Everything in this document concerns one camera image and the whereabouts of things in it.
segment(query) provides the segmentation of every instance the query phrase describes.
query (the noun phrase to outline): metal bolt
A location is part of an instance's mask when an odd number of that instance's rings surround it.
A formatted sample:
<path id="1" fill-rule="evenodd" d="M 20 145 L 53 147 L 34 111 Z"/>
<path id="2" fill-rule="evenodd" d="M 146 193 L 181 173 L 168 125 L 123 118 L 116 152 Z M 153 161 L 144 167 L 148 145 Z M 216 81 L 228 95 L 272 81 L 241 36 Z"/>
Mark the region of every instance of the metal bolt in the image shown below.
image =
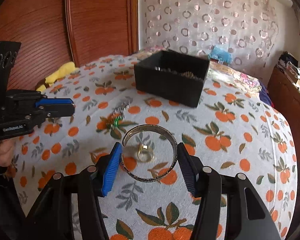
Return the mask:
<path id="1" fill-rule="evenodd" d="M 87 171 L 88 172 L 95 172 L 97 170 L 97 168 L 95 166 L 89 166 Z"/>
<path id="2" fill-rule="evenodd" d="M 55 173 L 53 175 L 53 179 L 60 179 L 61 178 L 61 173 Z"/>
<path id="3" fill-rule="evenodd" d="M 209 166 L 203 167 L 202 170 L 203 170 L 205 173 L 210 173 L 210 172 L 212 171 L 212 169 L 211 169 Z"/>
<path id="4" fill-rule="evenodd" d="M 242 180 L 245 180 L 246 179 L 246 175 L 244 175 L 243 173 L 239 173 L 238 174 L 238 178 L 242 179 Z"/>

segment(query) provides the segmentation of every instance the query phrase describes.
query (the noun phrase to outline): ring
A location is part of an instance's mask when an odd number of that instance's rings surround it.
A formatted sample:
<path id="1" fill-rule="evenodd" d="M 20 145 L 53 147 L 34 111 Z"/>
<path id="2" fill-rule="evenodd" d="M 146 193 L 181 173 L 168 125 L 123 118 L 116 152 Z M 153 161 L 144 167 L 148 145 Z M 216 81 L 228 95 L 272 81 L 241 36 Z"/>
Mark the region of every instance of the ring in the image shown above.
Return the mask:
<path id="1" fill-rule="evenodd" d="M 135 135 L 137 133 L 140 133 L 140 132 L 143 132 L 143 131 L 150 131 L 150 132 L 155 132 L 155 133 L 158 133 L 160 135 L 163 135 L 170 142 L 170 144 L 172 146 L 172 150 L 173 150 L 173 161 L 172 161 L 172 164 L 171 164 L 170 168 L 164 174 L 162 174 L 162 175 L 160 175 L 158 177 L 151 178 L 151 179 L 145 179 L 145 178 L 140 178 L 140 177 L 134 175 L 133 173 L 131 173 L 127 169 L 127 167 L 124 165 L 123 155 L 122 154 L 120 155 L 120 162 L 121 162 L 124 170 L 129 174 L 129 176 L 131 176 L 135 180 L 138 180 L 138 181 L 141 181 L 141 182 L 154 182 L 154 181 L 158 181 L 158 180 L 164 178 L 165 176 L 167 176 L 168 173 L 170 171 L 172 171 L 172 169 L 174 168 L 174 166 L 177 163 L 177 160 L 178 160 L 177 141 L 174 138 L 174 136 L 168 130 L 166 130 L 165 128 L 163 128 L 161 126 L 158 126 L 158 125 L 143 124 L 143 125 L 138 125 L 138 126 L 132 128 L 131 130 L 129 130 L 124 135 L 124 137 L 122 139 L 122 145 L 126 146 L 127 142 L 129 141 L 129 139 L 133 135 Z"/>
<path id="2" fill-rule="evenodd" d="M 150 155 L 150 158 L 147 158 L 145 161 L 141 160 L 140 159 L 140 154 Z M 139 161 L 141 161 L 142 163 L 148 163 L 148 162 L 153 160 L 154 153 L 153 153 L 153 150 L 150 147 L 148 147 L 147 145 L 140 144 L 139 145 L 139 150 L 137 152 L 137 156 L 138 156 Z"/>

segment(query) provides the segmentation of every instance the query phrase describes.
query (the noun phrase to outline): person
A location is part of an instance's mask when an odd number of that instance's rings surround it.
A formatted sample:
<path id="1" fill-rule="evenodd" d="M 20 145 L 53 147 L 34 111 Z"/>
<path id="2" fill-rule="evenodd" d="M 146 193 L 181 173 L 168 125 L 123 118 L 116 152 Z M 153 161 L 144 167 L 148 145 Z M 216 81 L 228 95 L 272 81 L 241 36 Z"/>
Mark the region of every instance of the person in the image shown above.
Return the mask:
<path id="1" fill-rule="evenodd" d="M 13 158 L 16 139 L 0 142 L 0 166 L 8 167 Z M 12 179 L 0 174 L 0 233 L 15 240 L 25 220 Z"/>

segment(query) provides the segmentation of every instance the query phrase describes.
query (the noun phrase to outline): tablecloth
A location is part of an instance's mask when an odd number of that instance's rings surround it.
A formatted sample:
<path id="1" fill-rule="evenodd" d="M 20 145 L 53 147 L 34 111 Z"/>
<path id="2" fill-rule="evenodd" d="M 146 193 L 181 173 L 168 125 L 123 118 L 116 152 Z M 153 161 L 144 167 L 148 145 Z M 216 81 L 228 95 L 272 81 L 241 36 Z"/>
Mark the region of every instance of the tablecloth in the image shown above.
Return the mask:
<path id="1" fill-rule="evenodd" d="M 18 140 L 6 176 L 14 177 L 25 214 L 55 172 L 79 173 L 109 154 L 127 130 L 147 123 L 168 129 L 178 142 L 185 143 L 189 154 L 220 174 L 245 173 L 284 239 L 297 191 L 295 148 L 284 116 L 235 83 L 223 81 L 222 73 L 214 70 L 209 71 L 197 108 L 137 91 L 136 62 L 135 56 L 103 57 L 45 91 L 49 97 L 72 98 L 76 108 L 74 116 L 47 119 L 34 133 Z M 104 118 L 125 101 L 130 103 L 125 119 L 117 129 L 107 130 Z M 156 150 L 157 145 L 164 146 L 164 138 L 151 136 L 131 139 L 131 143 L 155 143 L 155 159 L 148 169 L 133 155 L 125 156 L 128 169 L 145 177 L 162 174 L 169 166 L 169 160 L 162 160 Z M 74 233 L 80 239 L 75 198 Z M 99 201 L 111 240 L 189 239 L 200 202 L 187 192 L 178 164 L 153 183 L 135 181 L 119 168 L 112 191 Z M 225 234 L 226 205 L 222 196 L 218 239 Z"/>

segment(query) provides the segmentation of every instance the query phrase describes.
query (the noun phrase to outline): open box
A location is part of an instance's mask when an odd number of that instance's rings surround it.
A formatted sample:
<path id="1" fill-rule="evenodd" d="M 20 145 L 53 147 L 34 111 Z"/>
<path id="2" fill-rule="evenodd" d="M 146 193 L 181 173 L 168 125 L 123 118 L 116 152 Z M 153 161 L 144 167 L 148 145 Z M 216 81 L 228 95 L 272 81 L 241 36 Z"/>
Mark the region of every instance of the open box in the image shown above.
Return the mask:
<path id="1" fill-rule="evenodd" d="M 162 50 L 134 65 L 136 88 L 186 106 L 197 107 L 209 64 L 208 60 L 202 58 Z M 180 73 L 184 72 L 192 72 L 197 78 L 181 76 Z"/>

